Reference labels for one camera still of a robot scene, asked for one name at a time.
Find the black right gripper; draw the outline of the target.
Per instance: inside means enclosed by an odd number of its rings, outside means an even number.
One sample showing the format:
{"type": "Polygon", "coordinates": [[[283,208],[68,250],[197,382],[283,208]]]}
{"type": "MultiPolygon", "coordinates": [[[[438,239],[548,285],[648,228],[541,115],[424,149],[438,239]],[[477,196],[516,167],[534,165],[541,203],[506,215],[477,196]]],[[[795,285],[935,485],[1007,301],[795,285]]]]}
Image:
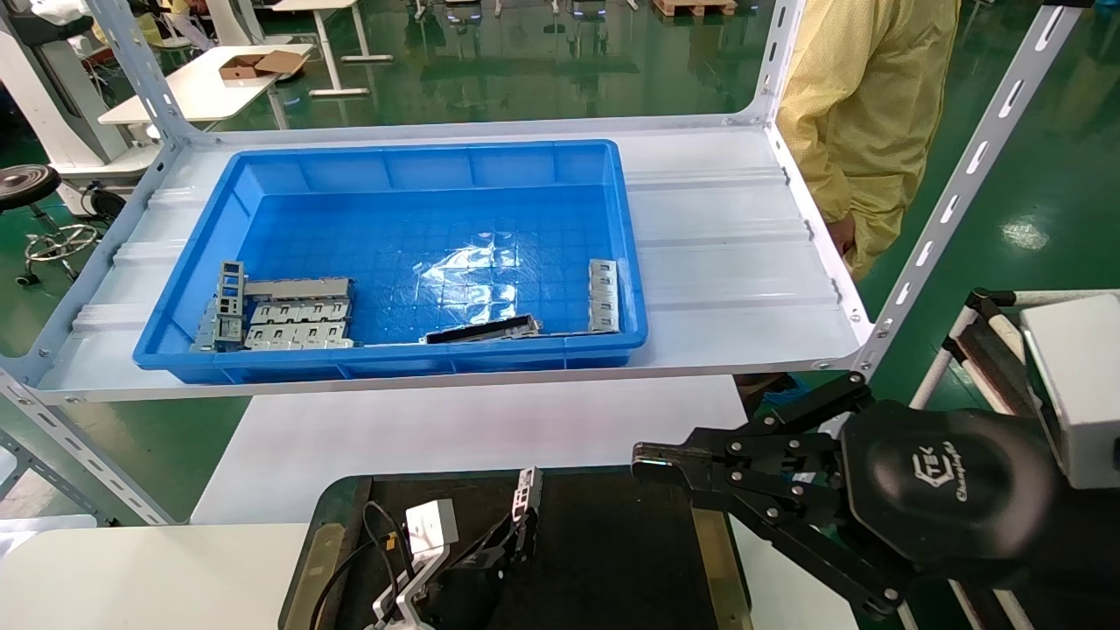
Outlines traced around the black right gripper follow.
{"type": "Polygon", "coordinates": [[[1117,490],[1072,487],[1039,421],[892,400],[857,413],[869,404],[871,387],[849,372],[739,427],[696,427],[680,444],[641,441],[632,474],[731,515],[879,620],[921,578],[1117,599],[1117,490]],[[836,464],[840,439],[823,426],[853,413],[843,426],[843,540],[880,567],[821,530],[841,522],[836,490],[769,474],[836,464]]]}

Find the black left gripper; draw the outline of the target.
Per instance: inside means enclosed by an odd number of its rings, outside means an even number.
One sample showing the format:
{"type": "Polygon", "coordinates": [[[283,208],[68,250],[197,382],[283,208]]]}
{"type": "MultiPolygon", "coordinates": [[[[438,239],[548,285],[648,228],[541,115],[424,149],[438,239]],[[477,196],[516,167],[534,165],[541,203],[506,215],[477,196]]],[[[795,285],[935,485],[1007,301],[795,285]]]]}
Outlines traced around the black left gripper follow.
{"type": "Polygon", "coordinates": [[[429,585],[429,626],[487,629],[508,581],[508,566],[526,563],[535,549],[536,525],[501,520],[493,526],[459,565],[441,571],[429,585]]]}

